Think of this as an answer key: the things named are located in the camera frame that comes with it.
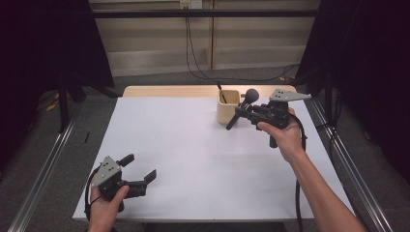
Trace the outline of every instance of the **finger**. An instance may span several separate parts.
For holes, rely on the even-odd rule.
[[[121,201],[124,200],[124,198],[126,198],[128,192],[130,191],[130,187],[129,186],[122,186],[117,193],[114,196],[114,199],[112,199],[111,202],[113,202],[115,205],[120,205]]]
[[[263,130],[263,131],[267,132],[268,134],[270,134],[271,136],[273,136],[274,138],[277,138],[277,136],[279,135],[280,129],[278,129],[278,128],[276,128],[276,127],[274,127],[274,126],[272,126],[272,125],[270,125],[270,124],[268,124],[268,123],[259,122],[259,123],[257,124],[257,126],[258,126],[261,130]]]
[[[289,113],[291,113],[291,114],[293,114],[293,115],[296,115],[296,114],[295,114],[295,109],[294,109],[294,108],[289,107],[288,111],[289,111]]]

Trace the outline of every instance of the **white table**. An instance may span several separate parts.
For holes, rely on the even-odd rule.
[[[225,88],[245,93],[250,87],[260,92],[255,104],[261,104],[268,102],[277,86]],[[220,125],[217,94],[216,86],[133,86],[117,101],[93,169],[105,156],[120,160],[134,154],[135,161],[123,168],[124,180],[142,180],[153,169],[158,175],[146,196],[124,201],[126,209],[118,219],[223,222],[296,218],[296,178],[290,165],[279,149],[269,147],[269,135],[256,130],[247,119],[240,118],[232,130]],[[351,209],[304,102],[289,105],[305,127],[310,159]],[[75,219],[86,220],[83,197],[73,214]],[[302,191],[301,211],[303,218],[313,218]]]

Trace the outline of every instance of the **gray floor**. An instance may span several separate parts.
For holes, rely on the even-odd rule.
[[[208,71],[206,74],[212,77],[262,79],[274,77],[282,71],[283,68],[262,68]],[[287,76],[292,76],[294,73],[295,70],[289,72]],[[282,80],[263,82],[224,80],[223,82],[227,84],[284,83]],[[116,77],[115,83],[115,91],[122,93],[129,85],[213,84],[214,82],[195,78],[188,72],[176,72]],[[298,90],[304,92],[304,86],[298,87]],[[116,100],[109,99],[89,88],[85,88],[85,91],[88,96],[85,102],[70,103],[72,114],[78,110],[70,137],[58,160],[55,161],[55,166],[49,170],[51,175],[46,180],[44,190],[40,192],[39,201],[31,202],[36,207],[32,212],[25,212],[29,220],[26,224],[21,225],[22,230],[20,231],[84,231],[87,227],[86,222],[73,220],[72,215],[103,141],[103,135]],[[323,94],[316,99],[322,102]],[[313,108],[309,106],[308,109],[313,115]],[[316,125],[321,124],[317,118],[312,118]],[[0,231],[7,231],[10,228],[22,203],[29,195],[57,139],[59,127],[58,107],[52,111],[40,110],[33,128],[15,152],[13,160],[3,170],[3,180],[0,183]],[[410,188],[389,166],[377,144],[366,140],[365,130],[349,110],[348,105],[342,105],[337,132],[393,230],[408,231],[410,228]],[[328,147],[329,137],[325,131],[319,130],[319,134],[325,147]],[[358,215],[370,231],[380,231],[374,225],[366,205],[337,155],[335,155],[335,163],[337,173]],[[317,231],[313,221],[305,220],[304,224],[306,231]],[[297,231],[297,224],[294,221],[287,221],[285,226],[288,231]],[[144,230],[141,224],[121,222],[116,225],[116,228],[120,231]],[[273,231],[273,229],[269,227],[258,231]]]

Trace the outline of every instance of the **electrical cable on wall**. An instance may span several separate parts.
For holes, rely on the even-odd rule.
[[[196,56],[195,53],[193,51],[193,43],[192,43],[192,38],[191,38],[191,34],[190,34],[190,19],[188,17],[186,17],[186,59],[187,59],[187,66],[188,66],[188,70],[190,71],[190,73],[195,76],[196,78],[199,79],[205,79],[205,80],[212,80],[212,81],[216,81],[217,83],[221,83],[221,84],[227,84],[224,83],[224,80],[237,80],[237,81],[255,81],[255,82],[265,82],[265,81],[270,81],[270,80],[276,80],[279,79],[281,77],[284,77],[288,72],[290,72],[291,70],[293,70],[295,67],[298,67],[299,64],[292,64],[292,65],[288,65],[285,66],[283,68],[283,71],[281,74],[276,75],[274,77],[269,77],[269,78],[263,78],[263,79],[250,79],[250,78],[235,78],[235,77],[210,77],[208,75],[206,75],[198,66],[198,63],[196,61]],[[193,57],[193,61],[195,63],[196,68],[198,69],[198,71],[202,74],[201,75],[197,75],[195,74],[192,69],[190,68],[190,62],[189,62],[189,49],[190,52],[192,54]]]

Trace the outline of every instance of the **metal frame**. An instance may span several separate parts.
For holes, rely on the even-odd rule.
[[[319,117],[320,122],[323,125],[326,125],[327,120],[324,114],[325,110],[322,107],[321,103],[318,100],[313,100],[311,101],[311,103],[312,103],[312,106],[317,116]],[[329,138],[331,138],[332,133],[333,133],[332,129],[330,127],[326,127],[326,133],[328,134]],[[373,220],[374,225],[377,228],[377,231],[380,231],[380,232],[394,231],[392,226],[389,224],[382,208],[380,207],[376,198],[373,196],[365,180],[360,174],[359,169],[356,167],[355,163],[350,157],[350,154],[347,152],[337,132],[334,133],[333,146],[335,150],[337,151],[337,155],[340,158],[344,168],[346,169],[347,174],[352,180],[357,193],[361,197],[362,202],[365,204],[368,214]]]

